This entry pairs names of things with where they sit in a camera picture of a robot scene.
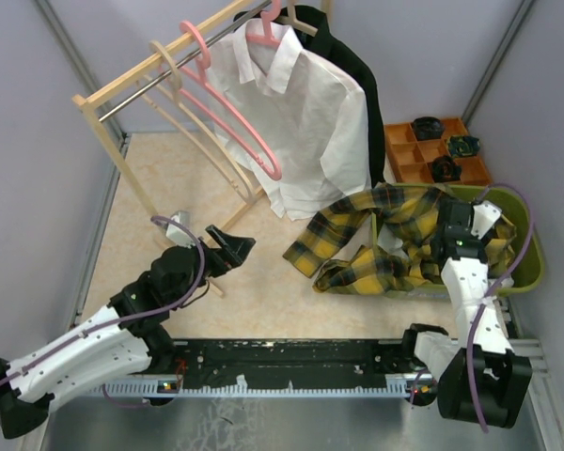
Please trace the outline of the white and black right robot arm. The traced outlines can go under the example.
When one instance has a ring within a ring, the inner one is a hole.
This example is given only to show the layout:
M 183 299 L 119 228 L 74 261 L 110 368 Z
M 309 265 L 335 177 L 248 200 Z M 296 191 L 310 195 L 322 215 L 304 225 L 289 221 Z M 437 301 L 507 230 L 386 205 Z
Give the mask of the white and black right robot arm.
M 485 235 L 501 217 L 488 201 L 442 201 L 431 240 L 432 256 L 455 315 L 458 338 L 440 328 L 411 326 L 401 348 L 402 363 L 428 371 L 445 419 L 512 428 L 532 378 L 528 358 L 515 353 L 499 324 Z

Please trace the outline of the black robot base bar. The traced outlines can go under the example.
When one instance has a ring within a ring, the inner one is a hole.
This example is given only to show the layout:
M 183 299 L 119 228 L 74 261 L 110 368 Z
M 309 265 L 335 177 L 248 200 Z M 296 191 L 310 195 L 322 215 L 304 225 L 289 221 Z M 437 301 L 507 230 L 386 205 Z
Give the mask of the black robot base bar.
M 398 340 L 178 339 L 144 372 L 167 394 L 398 397 L 424 407 L 437 388 Z

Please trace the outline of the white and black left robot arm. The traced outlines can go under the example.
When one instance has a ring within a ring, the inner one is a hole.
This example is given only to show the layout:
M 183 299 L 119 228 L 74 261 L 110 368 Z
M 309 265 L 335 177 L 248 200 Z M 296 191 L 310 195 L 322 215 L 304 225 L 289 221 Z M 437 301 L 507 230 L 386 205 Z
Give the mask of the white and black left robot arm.
M 244 264 L 255 239 L 206 229 L 213 247 L 192 236 L 153 260 L 92 317 L 23 358 L 0 358 L 0 428 L 23 437 L 86 391 L 127 375 L 164 373 L 177 351 L 163 324 L 193 293 Z

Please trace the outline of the pink plastic hanger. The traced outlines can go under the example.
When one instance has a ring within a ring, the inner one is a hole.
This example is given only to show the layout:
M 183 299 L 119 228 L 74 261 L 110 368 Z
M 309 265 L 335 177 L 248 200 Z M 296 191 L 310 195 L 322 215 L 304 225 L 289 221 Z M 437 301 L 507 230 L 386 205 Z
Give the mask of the pink plastic hanger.
M 207 69 L 212 66 L 212 54 L 206 40 L 202 37 L 197 27 L 189 21 L 182 21 L 180 23 L 180 30 L 185 31 L 191 35 L 196 44 L 198 45 L 198 56 L 195 57 L 196 71 L 188 70 L 184 65 L 177 67 L 171 54 L 165 49 L 164 45 L 156 40 L 149 43 L 150 49 L 156 53 L 169 67 L 170 74 L 165 76 L 170 89 L 166 93 L 171 95 L 173 103 L 187 115 L 191 111 L 185 107 L 181 98 L 189 100 L 194 106 L 197 106 L 208 117 L 210 117 L 216 125 L 222 128 L 229 137 L 231 137 L 240 147 L 248 154 L 252 160 L 265 172 L 265 174 L 272 180 L 280 180 L 282 177 L 282 170 L 280 163 L 274 156 L 273 151 L 266 144 L 265 140 L 260 136 L 257 130 L 250 124 L 250 122 L 240 113 L 240 111 L 218 90 L 216 90 L 207 76 Z M 216 102 L 224 108 L 227 113 L 230 113 L 236 121 L 244 128 L 250 137 L 258 144 L 261 153 L 258 153 L 220 116 L 208 108 L 202 101 L 194 96 L 190 91 L 183 87 L 181 76 L 186 74 L 189 78 L 200 85 Z

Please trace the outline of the beige wooden hanger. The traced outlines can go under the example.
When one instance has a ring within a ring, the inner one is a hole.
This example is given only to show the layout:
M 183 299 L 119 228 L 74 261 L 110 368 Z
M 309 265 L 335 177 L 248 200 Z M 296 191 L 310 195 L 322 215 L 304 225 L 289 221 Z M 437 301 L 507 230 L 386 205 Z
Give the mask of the beige wooden hanger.
M 207 143 L 214 145 L 214 147 L 218 150 L 218 155 L 211 152 L 202 141 L 196 138 L 174 116 L 169 114 L 164 108 L 157 104 L 148 94 L 143 94 L 141 98 L 160 116 L 168 121 L 178 132 L 181 132 L 198 147 L 201 153 L 209 160 L 211 165 L 246 204 L 253 204 L 257 200 L 258 193 L 249 177 L 247 177 L 245 172 L 233 159 L 231 154 L 223 146 L 220 139 L 214 134 L 214 132 L 183 103 L 182 94 L 180 93 L 180 90 L 183 88 L 180 72 L 177 70 L 173 75 L 166 76 L 165 79 L 168 84 L 168 88 L 162 87 L 158 84 L 157 89 L 173 104 L 177 111 L 186 115 L 190 119 L 191 123 L 204 134 Z

